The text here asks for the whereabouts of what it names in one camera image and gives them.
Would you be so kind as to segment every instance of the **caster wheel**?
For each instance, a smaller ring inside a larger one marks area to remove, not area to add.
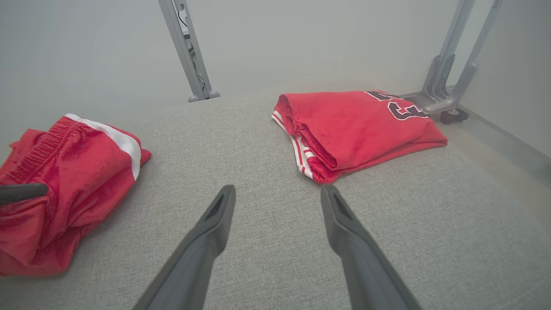
[[[459,115],[456,117],[456,120],[459,121],[459,122],[462,122],[464,120],[466,120],[467,118],[469,118],[469,113],[461,110],[461,109],[457,109],[457,111],[459,111]]]
[[[442,124],[453,124],[455,117],[459,115],[457,110],[444,111],[440,113],[440,121]]]
[[[462,122],[469,118],[469,114],[461,109],[453,109],[440,114],[442,124],[453,124],[454,122]]]

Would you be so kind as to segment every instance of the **gray wall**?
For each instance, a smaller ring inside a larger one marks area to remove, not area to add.
[[[108,122],[186,103],[156,0],[0,1],[0,160],[66,113]]]
[[[458,0],[187,0],[214,89],[362,82],[419,92]]]
[[[551,2],[503,0],[461,104],[551,157]]]

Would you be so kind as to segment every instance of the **gray metal leg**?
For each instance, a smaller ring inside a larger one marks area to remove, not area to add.
[[[457,84],[453,89],[453,91],[451,92],[451,94],[446,99],[438,103],[423,107],[422,110],[424,113],[426,114],[438,113],[438,112],[453,110],[458,107],[459,101],[463,97],[463,94],[467,90],[467,86],[471,82],[477,70],[476,58],[478,57],[478,54],[480,53],[480,50],[482,49],[482,46],[486,41],[486,37],[488,36],[488,32],[490,31],[491,25],[494,23],[495,17],[498,14],[498,10],[500,6],[501,6],[501,0],[494,0],[494,4],[490,9],[490,13],[488,13],[488,17],[486,17],[484,26],[482,26],[482,30],[480,31],[477,41],[474,44],[471,55],[467,60],[467,64],[465,64],[465,68],[463,69],[463,72],[461,72],[461,75],[459,76],[459,80],[457,81]]]
[[[436,103],[436,95],[433,92],[434,79],[438,73],[438,68],[440,67],[440,62],[442,61],[442,56],[438,55],[434,57],[433,62],[429,68],[429,74],[426,76],[425,84],[423,85],[423,90],[421,91],[420,96],[426,100]]]
[[[446,99],[450,94],[446,90],[446,83],[447,78],[450,76],[451,67],[453,66],[453,62],[455,60],[455,54],[451,54],[450,57],[444,62],[443,70],[442,70],[442,76],[440,77],[440,80],[438,84],[436,85],[436,88],[434,90],[434,94],[440,98],[441,100]]]
[[[210,86],[207,70],[205,69],[203,57],[201,56],[199,43],[195,35],[186,0],[175,0],[174,4],[172,0],[158,1],[161,6],[161,11],[163,11],[166,26],[169,28],[170,36],[172,37],[176,52],[182,63],[183,70],[186,73],[187,80],[190,83],[191,91],[193,92],[193,96],[188,98],[188,102],[220,97],[220,93],[213,90]],[[188,49],[186,44],[186,38],[181,31],[177,11],[174,10],[174,6],[176,6],[178,11],[185,10],[186,12],[186,25],[191,40],[193,55],[191,55],[190,49]]]
[[[159,0],[163,17],[165,18],[166,26],[169,28],[170,36],[174,42],[174,47],[182,63],[183,71],[186,73],[188,82],[190,83],[191,91],[193,95],[197,96],[199,100],[206,99],[206,96],[202,92],[202,86],[197,77],[197,73],[193,67],[193,61],[191,59],[190,52],[187,49],[186,40],[183,37],[182,29],[180,28],[180,22],[176,11],[174,11],[174,5],[172,0]]]
[[[455,109],[459,104],[461,97],[463,97],[465,90],[467,90],[467,86],[469,86],[476,70],[477,65],[474,62],[467,62],[451,94],[446,99],[438,103],[422,108],[423,113],[432,114]]]
[[[469,18],[469,15],[471,14],[473,5],[474,5],[474,0],[459,1],[455,15],[453,16],[453,19],[450,25],[450,29],[448,31],[448,34],[446,35],[446,40],[444,41],[442,50],[440,51],[440,55],[442,56],[442,65],[446,64],[450,56],[453,53],[455,53],[455,49],[457,47],[457,44],[459,44],[461,34],[463,33],[463,29],[467,24],[467,20]],[[445,68],[444,66],[440,66],[438,69],[438,73],[436,74],[434,83],[432,85],[433,92],[436,95],[440,93],[438,91],[438,88],[440,86],[439,82],[442,80],[442,77],[444,75],[445,75]]]

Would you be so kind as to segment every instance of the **red shorts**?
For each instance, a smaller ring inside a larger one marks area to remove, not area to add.
[[[0,275],[65,270],[151,156],[132,134],[74,114],[48,132],[28,129],[10,146],[0,185],[44,183],[48,194],[0,207]]]

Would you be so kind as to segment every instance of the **white stripe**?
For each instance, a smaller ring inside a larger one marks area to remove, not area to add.
[[[281,121],[283,121],[283,117],[281,116],[281,114],[280,114],[278,111],[274,111],[274,114],[275,114],[277,117],[279,117],[279,119],[280,119]]]
[[[115,144],[117,144],[121,151],[130,155],[130,159],[132,160],[132,175],[134,176],[134,181],[136,181],[139,175],[139,163],[142,159],[142,150],[136,139],[100,122],[83,119],[74,114],[67,114],[65,117],[86,124],[95,130],[104,132]]]
[[[279,117],[279,119],[281,119],[281,120],[283,119],[281,117],[281,114],[277,111],[274,111],[273,114],[275,114],[275,115],[272,115],[273,120],[285,131],[285,133],[287,133],[287,129],[285,129],[285,125],[283,125],[277,119],[277,117]],[[302,141],[301,141],[302,137],[297,138],[300,149],[297,149],[297,147],[296,147],[295,138],[291,135],[289,135],[289,138],[291,138],[291,144],[293,145],[293,149],[295,151],[296,166],[299,168],[300,173],[302,173],[302,168],[304,167],[304,175],[313,180],[314,176],[312,175],[312,170],[310,170],[310,165],[308,164],[307,159],[312,157],[312,156],[315,156],[315,155],[311,152],[308,153],[309,155],[306,155],[304,153],[304,149],[305,148],[308,149],[308,148],[305,147],[304,144],[302,143]],[[300,156],[302,156],[302,165],[300,164]]]

